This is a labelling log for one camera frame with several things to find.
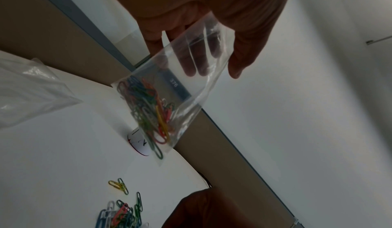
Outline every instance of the white table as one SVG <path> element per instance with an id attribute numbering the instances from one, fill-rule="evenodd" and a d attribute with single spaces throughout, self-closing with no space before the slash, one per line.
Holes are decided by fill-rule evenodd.
<path id="1" fill-rule="evenodd" d="M 183 197 L 207 188 L 175 150 L 158 166 L 128 144 L 137 124 L 113 88 L 51 70 L 84 103 L 0 131 L 2 227 L 95 227 L 109 200 L 134 205 L 139 191 L 142 220 L 157 228 Z M 128 196 L 107 183 L 119 177 Z"/>

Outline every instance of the plastic bag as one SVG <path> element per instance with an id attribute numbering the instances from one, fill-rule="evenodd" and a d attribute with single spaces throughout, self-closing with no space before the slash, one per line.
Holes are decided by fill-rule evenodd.
<path id="1" fill-rule="evenodd" d="M 234 32 L 209 13 L 129 77 L 112 84 L 159 159 L 201 110 L 227 65 L 233 38 Z"/>
<path id="2" fill-rule="evenodd" d="M 0 129 L 80 102 L 38 59 L 0 58 Z"/>

